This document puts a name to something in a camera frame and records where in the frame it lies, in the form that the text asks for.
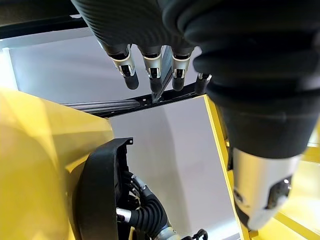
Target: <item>black bracket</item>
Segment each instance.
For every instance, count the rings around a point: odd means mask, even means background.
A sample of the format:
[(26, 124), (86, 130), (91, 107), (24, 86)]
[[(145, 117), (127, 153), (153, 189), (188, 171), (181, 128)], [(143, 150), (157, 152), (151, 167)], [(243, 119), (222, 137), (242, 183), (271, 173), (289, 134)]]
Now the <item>black bracket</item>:
[(125, 207), (128, 202), (129, 189), (122, 184), (122, 172), (129, 170), (127, 145), (132, 144), (132, 137), (115, 138), (88, 156), (75, 200), (75, 218), (82, 240), (129, 237), (128, 226), (118, 234), (116, 207)]

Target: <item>black cable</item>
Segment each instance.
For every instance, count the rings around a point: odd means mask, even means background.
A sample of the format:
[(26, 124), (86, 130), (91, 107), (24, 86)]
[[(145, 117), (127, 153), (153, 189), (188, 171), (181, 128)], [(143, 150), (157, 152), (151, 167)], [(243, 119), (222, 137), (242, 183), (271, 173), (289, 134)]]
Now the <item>black cable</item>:
[(204, 229), (200, 229), (195, 235), (193, 235), (192, 239), (199, 240), (202, 237), (203, 240), (208, 240), (208, 233)]

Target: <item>metal connector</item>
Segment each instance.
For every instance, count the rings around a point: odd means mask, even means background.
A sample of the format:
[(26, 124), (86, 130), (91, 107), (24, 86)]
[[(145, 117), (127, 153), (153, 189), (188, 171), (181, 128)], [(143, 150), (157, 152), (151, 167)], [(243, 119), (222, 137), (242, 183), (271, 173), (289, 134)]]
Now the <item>metal connector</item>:
[(161, 67), (162, 67), (161, 60), (162, 60), (161, 51), (157, 57), (143, 56), (145, 70), (150, 79), (158, 79), (161, 77)]
[(111, 57), (111, 59), (123, 77), (135, 75), (135, 63), (132, 58), (131, 48), (129, 45), (127, 46), (127, 56), (124, 59), (115, 59), (114, 57)]
[(175, 79), (185, 78), (186, 73), (188, 71), (190, 58), (191, 58), (191, 54), (189, 56), (186, 56), (185, 59), (178, 59), (174, 57), (174, 53), (172, 53), (172, 73)]

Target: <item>carbon fiber texture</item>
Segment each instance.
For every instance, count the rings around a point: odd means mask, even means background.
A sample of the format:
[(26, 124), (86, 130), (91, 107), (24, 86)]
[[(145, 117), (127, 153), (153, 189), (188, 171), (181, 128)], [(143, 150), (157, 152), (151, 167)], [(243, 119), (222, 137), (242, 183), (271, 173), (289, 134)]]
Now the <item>carbon fiber texture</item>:
[(162, 22), (158, 4), (151, 0), (72, 0), (98, 40), (107, 46), (136, 44), (153, 47), (191, 47)]

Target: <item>white wall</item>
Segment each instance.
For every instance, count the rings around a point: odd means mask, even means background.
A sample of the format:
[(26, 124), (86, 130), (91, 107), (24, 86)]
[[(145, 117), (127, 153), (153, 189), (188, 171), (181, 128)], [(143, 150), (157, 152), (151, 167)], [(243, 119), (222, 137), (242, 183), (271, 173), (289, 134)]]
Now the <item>white wall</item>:
[(239, 232), (204, 98), (112, 117), (116, 138), (134, 137), (128, 165), (159, 197), (183, 236)]
[[(88, 31), (72, 32), (70, 38), (73, 35), (86, 37), (65, 40), (61, 39), (67, 36), (66, 31), (55, 34), (59, 41), (46, 42), (49, 38), (42, 33), (32, 41), (29, 39), (32, 36), (26, 36), (19, 41), (5, 42), (5, 46), (13, 46), (10, 56), (20, 91), (57, 103), (121, 100), (151, 93), (143, 58), (135, 45), (132, 54), (140, 83), (138, 89), (130, 90), (96, 38), (86, 36)], [(192, 57), (200, 52), (197, 48)], [(186, 84), (196, 79), (197, 73), (190, 64)]]

